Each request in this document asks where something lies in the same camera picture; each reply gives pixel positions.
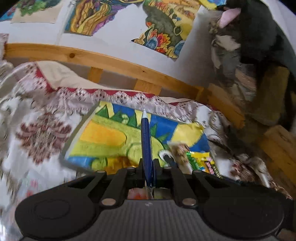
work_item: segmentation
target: gray textured surface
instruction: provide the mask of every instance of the gray textured surface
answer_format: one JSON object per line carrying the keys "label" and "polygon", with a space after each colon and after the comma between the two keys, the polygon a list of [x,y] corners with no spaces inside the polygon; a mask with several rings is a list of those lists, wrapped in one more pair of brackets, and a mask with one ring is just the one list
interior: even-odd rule
{"label": "gray textured surface", "polygon": [[[126,200],[103,211],[94,225],[67,241],[181,241],[234,240],[210,229],[198,212],[176,206],[173,200]],[[274,241],[268,237],[260,241]]]}

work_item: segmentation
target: wooden slat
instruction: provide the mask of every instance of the wooden slat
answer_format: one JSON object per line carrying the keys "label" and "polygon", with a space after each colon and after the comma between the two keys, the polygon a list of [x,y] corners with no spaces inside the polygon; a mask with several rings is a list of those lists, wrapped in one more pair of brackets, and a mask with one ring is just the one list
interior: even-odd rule
{"label": "wooden slat", "polygon": [[11,58],[40,58],[104,69],[160,85],[166,89],[185,94],[190,99],[195,99],[198,93],[195,87],[155,70],[86,50],[56,45],[13,43],[7,44],[6,56]]}
{"label": "wooden slat", "polygon": [[259,138],[256,143],[272,159],[271,162],[266,163],[272,176],[277,176],[279,173],[278,169],[280,169],[295,187],[296,163],[291,159],[288,153],[265,135]]}
{"label": "wooden slat", "polygon": [[102,69],[91,67],[87,75],[87,79],[94,83],[99,83],[101,80],[102,73],[103,73]]}
{"label": "wooden slat", "polygon": [[290,132],[281,125],[276,125],[269,128],[264,136],[273,140],[296,163],[296,140]]}
{"label": "wooden slat", "polygon": [[235,128],[244,127],[245,117],[241,110],[232,103],[228,94],[220,87],[210,84],[207,94],[203,97],[205,102],[219,111],[234,125]]}
{"label": "wooden slat", "polygon": [[195,97],[195,100],[201,104],[207,104],[208,95],[212,94],[207,88],[196,86],[198,93]]}
{"label": "wooden slat", "polygon": [[35,61],[40,61],[40,60],[46,60],[46,59],[33,58],[33,57],[30,57],[30,58],[29,58],[29,62],[35,62]]}
{"label": "wooden slat", "polygon": [[161,86],[148,83],[143,80],[137,80],[134,90],[152,93],[155,95],[159,95],[161,91]]}
{"label": "wooden slat", "polygon": [[285,172],[270,157],[265,158],[264,162],[273,180],[285,188],[293,199],[296,199],[296,184],[288,178]]}

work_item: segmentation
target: fabric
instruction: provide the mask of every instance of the fabric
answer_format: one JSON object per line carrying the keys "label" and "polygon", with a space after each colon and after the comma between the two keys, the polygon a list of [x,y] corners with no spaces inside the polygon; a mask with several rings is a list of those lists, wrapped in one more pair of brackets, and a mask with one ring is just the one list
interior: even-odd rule
{"label": "fabric", "polygon": [[[137,167],[142,158],[142,111],[110,102],[100,101],[90,117],[82,124],[65,159],[85,169],[106,170],[115,174],[124,167]],[[150,123],[152,158],[160,166],[170,165],[165,156],[172,156],[168,142],[182,142],[191,151],[209,152],[202,125],[184,124],[154,114],[148,114]]]}
{"label": "fabric", "polygon": [[129,4],[143,0],[81,0],[77,1],[65,30],[92,36],[106,23],[113,20],[115,14]]}
{"label": "fabric", "polygon": [[0,60],[3,59],[5,49],[4,45],[7,43],[9,34],[0,33]]}
{"label": "fabric", "polygon": [[[136,91],[83,89],[81,87],[88,83],[84,79],[80,79],[80,86],[76,82],[75,88],[57,87],[57,83],[52,78],[49,79],[53,82],[47,80],[46,76],[56,76],[60,83],[71,86],[68,76],[75,79],[74,75],[70,70],[67,74],[66,67],[62,68],[63,77],[58,76],[59,71],[49,74],[50,69],[54,72],[54,68],[51,61],[47,63],[19,65],[0,83],[0,120],[3,120],[0,127],[0,160],[3,159],[0,171],[4,176],[1,182],[8,185],[7,190],[0,191],[0,205],[3,205],[5,196],[13,198],[12,191],[15,192],[18,181],[29,170],[38,172],[52,186],[76,178],[76,171],[62,165],[58,156],[82,116],[98,101],[139,110],[145,108],[147,112],[175,121],[198,122],[208,139],[225,141],[220,121],[223,116],[207,106],[195,101],[178,102],[164,98],[170,101],[168,104],[158,96]],[[219,168],[219,160],[215,159],[215,162]],[[221,174],[230,175],[227,170]]]}
{"label": "fabric", "polygon": [[70,70],[65,65],[55,61],[37,61],[36,64],[38,65],[42,74],[46,77],[47,81],[50,82],[51,87],[54,89],[60,86],[70,88],[80,88],[83,86],[85,89],[99,88],[106,90],[117,90],[115,88],[108,88],[106,86],[91,82],[90,80],[86,80],[78,76],[74,71]]}
{"label": "fabric", "polygon": [[[240,62],[254,66],[256,84],[257,87],[260,86],[261,93],[268,89],[268,86],[261,86],[261,83],[264,81],[265,72],[270,71],[270,66],[276,64],[290,71],[288,83],[283,83],[287,88],[281,118],[276,123],[289,130],[296,115],[296,106],[292,101],[293,92],[296,93],[296,55],[287,38],[289,33],[286,31],[285,36],[281,27],[274,21],[269,8],[259,0],[229,0],[227,6],[240,7],[242,10],[236,25],[236,31],[241,35]],[[282,94],[276,98],[277,103],[282,103]]]}
{"label": "fabric", "polygon": [[16,6],[13,6],[11,9],[9,9],[2,17],[0,17],[0,22],[11,20],[13,18],[15,10],[16,10]]}
{"label": "fabric", "polygon": [[219,27],[224,28],[232,22],[241,12],[240,8],[231,8],[222,13],[219,20]]}
{"label": "fabric", "polygon": [[268,67],[251,103],[250,115],[267,126],[275,126],[281,116],[290,72],[272,64]]}
{"label": "fabric", "polygon": [[[238,180],[240,181],[255,182],[255,179],[257,178],[257,176],[255,174],[255,171],[252,168],[250,168],[251,165],[252,163],[245,164],[237,160],[233,163],[233,169],[231,170],[231,174],[237,177]],[[282,193],[283,195],[285,195],[287,199],[293,200],[291,195],[282,186],[280,186],[279,184],[273,181],[272,177],[269,175],[268,172],[267,172],[267,176],[268,176],[268,183],[270,184],[271,189]]]}
{"label": "fabric", "polygon": [[235,42],[233,38],[229,35],[219,36],[216,35],[216,44],[221,46],[222,48],[226,49],[227,51],[234,51],[240,48],[240,44]]}
{"label": "fabric", "polygon": [[12,23],[55,23],[65,0],[21,0]]}
{"label": "fabric", "polygon": [[194,0],[145,0],[148,29],[134,43],[178,58],[200,5]]}

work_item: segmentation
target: white wall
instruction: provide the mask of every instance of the white wall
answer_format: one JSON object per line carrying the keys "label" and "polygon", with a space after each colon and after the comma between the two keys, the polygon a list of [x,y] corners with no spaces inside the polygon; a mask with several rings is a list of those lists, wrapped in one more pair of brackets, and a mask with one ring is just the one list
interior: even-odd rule
{"label": "white wall", "polygon": [[[9,33],[9,43],[54,44],[63,26],[70,0],[65,4],[52,23],[12,23],[0,22],[0,32]],[[210,58],[211,38],[208,23],[217,12],[201,7],[194,25],[178,59],[173,60],[163,54],[131,42],[147,29],[146,14],[142,6],[134,4],[119,11],[115,19],[102,27],[94,36],[64,33],[60,45],[107,54],[157,70],[191,85],[207,86],[214,77]]]}

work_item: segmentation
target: colorful painting on wall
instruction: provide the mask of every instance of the colorful painting on wall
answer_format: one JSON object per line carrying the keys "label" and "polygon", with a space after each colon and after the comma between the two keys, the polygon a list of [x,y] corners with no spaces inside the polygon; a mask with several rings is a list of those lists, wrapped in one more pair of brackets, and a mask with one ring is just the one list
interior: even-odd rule
{"label": "colorful painting on wall", "polygon": [[63,0],[21,0],[16,4],[12,23],[55,23]]}
{"label": "colorful painting on wall", "polygon": [[199,1],[207,9],[215,9],[217,6],[225,5],[227,0],[199,0]]}
{"label": "colorful painting on wall", "polygon": [[102,26],[113,20],[115,14],[129,4],[143,0],[81,0],[65,28],[66,31],[92,36]]}
{"label": "colorful painting on wall", "polygon": [[[114,174],[124,167],[137,167],[142,158],[142,112],[109,102],[100,102],[80,130],[70,137],[71,145],[65,159],[86,169],[106,170]],[[186,143],[191,151],[209,151],[203,127],[198,123],[184,124],[148,114],[152,156],[160,165],[167,165],[167,142]]]}
{"label": "colorful painting on wall", "polygon": [[16,5],[9,9],[2,17],[0,17],[0,22],[11,20],[15,13]]}
{"label": "colorful painting on wall", "polygon": [[199,7],[194,0],[145,0],[148,29],[132,41],[178,58]]}

